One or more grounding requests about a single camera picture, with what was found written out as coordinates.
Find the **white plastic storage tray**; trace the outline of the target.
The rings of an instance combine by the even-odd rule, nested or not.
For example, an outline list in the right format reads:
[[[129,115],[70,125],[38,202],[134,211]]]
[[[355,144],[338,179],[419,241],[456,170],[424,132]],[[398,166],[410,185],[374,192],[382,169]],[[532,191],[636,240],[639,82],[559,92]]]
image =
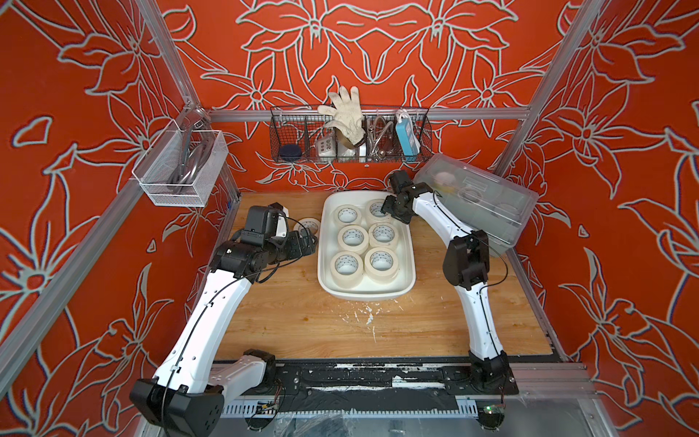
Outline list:
[[[318,280],[344,300],[377,302],[408,293],[417,280],[408,225],[382,212],[385,191],[332,194],[320,221]]]

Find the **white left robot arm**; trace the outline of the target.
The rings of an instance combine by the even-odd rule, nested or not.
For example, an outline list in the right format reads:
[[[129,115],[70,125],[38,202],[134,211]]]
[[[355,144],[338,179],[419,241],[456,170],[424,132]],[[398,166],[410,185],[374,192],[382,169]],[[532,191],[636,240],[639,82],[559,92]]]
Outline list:
[[[137,380],[129,399],[166,436],[209,436],[227,402],[260,388],[281,391],[276,358],[249,349],[213,371],[218,348],[252,286],[315,253],[318,239],[305,225],[291,229],[278,203],[253,206],[243,229],[220,244],[209,262],[198,303],[164,362]]]

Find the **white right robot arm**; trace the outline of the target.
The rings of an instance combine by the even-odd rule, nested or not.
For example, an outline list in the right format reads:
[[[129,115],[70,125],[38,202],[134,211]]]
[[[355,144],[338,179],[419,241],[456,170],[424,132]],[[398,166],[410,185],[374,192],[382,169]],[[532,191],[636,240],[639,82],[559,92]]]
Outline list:
[[[489,304],[491,257],[486,232],[462,222],[432,187],[413,181],[403,170],[391,173],[390,185],[392,193],[384,200],[382,213],[404,224],[422,218],[446,247],[442,272],[455,287],[466,318],[471,387],[478,393],[503,394],[513,373]]]

